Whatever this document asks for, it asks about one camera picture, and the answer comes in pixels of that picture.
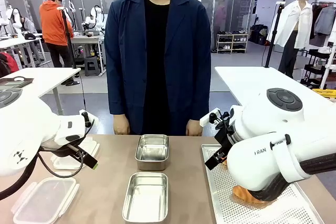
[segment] red bag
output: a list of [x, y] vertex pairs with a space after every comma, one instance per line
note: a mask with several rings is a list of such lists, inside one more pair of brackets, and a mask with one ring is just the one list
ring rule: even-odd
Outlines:
[[6, 61], [7, 65], [10, 68], [10, 73], [14, 73], [16, 71], [19, 71], [19, 67], [17, 66], [16, 61], [14, 60], [14, 58], [10, 54], [8, 54], [6, 52], [2, 52], [2, 53], [0, 53], [0, 57], [1, 57], [1, 59]]

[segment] stainless steel container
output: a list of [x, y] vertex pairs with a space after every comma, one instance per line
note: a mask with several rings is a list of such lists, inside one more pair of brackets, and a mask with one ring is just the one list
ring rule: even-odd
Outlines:
[[165, 170], [169, 157], [169, 139], [166, 135], [142, 135], [135, 159], [139, 170]]
[[168, 177], [163, 173], [131, 176], [122, 217], [126, 223], [164, 223], [168, 214]]

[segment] orange hoodie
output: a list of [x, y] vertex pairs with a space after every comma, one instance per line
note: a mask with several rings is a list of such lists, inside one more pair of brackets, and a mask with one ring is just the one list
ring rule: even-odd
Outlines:
[[[67, 38], [65, 35], [62, 13], [57, 9], [58, 5], [51, 0], [40, 5], [40, 17], [43, 39], [46, 43], [66, 46]], [[71, 23], [67, 20], [70, 37], [74, 36]]]

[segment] navy blue jacket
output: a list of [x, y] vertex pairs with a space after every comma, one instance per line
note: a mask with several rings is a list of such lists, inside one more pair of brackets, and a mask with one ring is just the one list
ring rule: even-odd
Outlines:
[[[146, 90], [144, 0], [111, 4], [104, 44], [110, 113], [125, 114], [131, 130], [140, 134]], [[164, 66], [170, 134], [185, 135], [188, 120], [199, 120], [209, 109], [211, 32], [206, 9], [198, 0], [171, 0]], [[160, 108], [154, 120], [159, 119]]]

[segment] black pants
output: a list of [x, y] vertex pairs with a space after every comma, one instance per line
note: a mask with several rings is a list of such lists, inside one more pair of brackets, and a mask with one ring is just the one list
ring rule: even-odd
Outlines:
[[290, 35], [282, 54], [279, 71], [293, 79], [294, 65], [299, 49], [294, 48], [298, 31], [293, 31]]
[[[47, 47], [50, 52], [51, 60], [54, 64], [55, 68], [61, 68], [62, 64], [59, 60], [59, 56], [61, 55], [64, 67], [65, 68], [72, 68], [71, 59], [70, 59], [70, 53], [68, 46], [60, 46], [55, 44], [46, 43]], [[73, 82], [73, 78], [70, 77], [66, 82]]]

